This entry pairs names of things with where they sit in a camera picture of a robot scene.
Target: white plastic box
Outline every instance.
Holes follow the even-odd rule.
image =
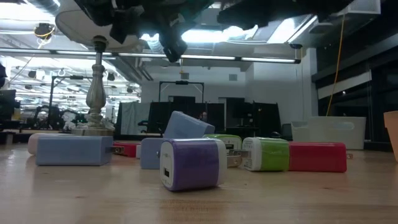
[[[293,141],[342,142],[347,149],[363,149],[366,118],[362,117],[312,117],[292,122]]]

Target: desk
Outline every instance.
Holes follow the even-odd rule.
[[[219,188],[172,193],[136,159],[36,167],[15,145],[0,149],[0,223],[396,223],[394,156],[352,153],[345,174],[229,169]]]

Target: computer monitor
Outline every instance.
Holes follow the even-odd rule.
[[[14,114],[16,90],[0,90],[0,120],[11,120]]]

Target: red usb charger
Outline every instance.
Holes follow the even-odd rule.
[[[135,157],[137,153],[137,146],[140,145],[139,143],[121,143],[121,142],[114,142],[114,147],[123,147],[124,152],[121,155],[127,157]]]
[[[289,171],[347,171],[346,146],[343,143],[290,142],[289,149]]]

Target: cable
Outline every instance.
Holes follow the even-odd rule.
[[[340,68],[341,49],[342,49],[342,46],[343,46],[343,33],[344,33],[344,22],[345,22],[345,19],[346,19],[346,14],[343,14],[343,21],[341,22],[340,46],[339,46],[339,49],[338,49],[338,56],[337,56],[337,67],[336,67],[335,82],[333,84],[333,90],[331,91],[329,105],[328,105],[328,111],[326,112],[326,116],[329,116],[331,101],[333,99],[333,94],[335,93],[335,88],[336,88],[336,84],[337,84],[338,72],[339,72],[339,68]]]
[[[45,39],[42,41],[41,44],[37,47],[37,49],[41,49],[45,44],[48,44],[48,42],[45,42],[47,39],[48,35],[45,37]],[[16,78],[19,77],[19,75],[25,70],[26,66],[29,64],[29,62],[35,57],[35,54],[32,55],[32,57],[26,62],[26,64],[23,66],[23,68],[16,74],[14,77],[12,77],[7,84],[11,84],[12,81],[14,81]]]
[[[45,40],[42,40],[42,39],[40,39],[40,38],[37,38],[37,39],[36,39],[36,43],[37,43],[38,45],[44,46],[44,45],[46,45],[46,44],[51,43],[51,40],[52,40],[52,39],[49,39],[49,40],[45,41]]]

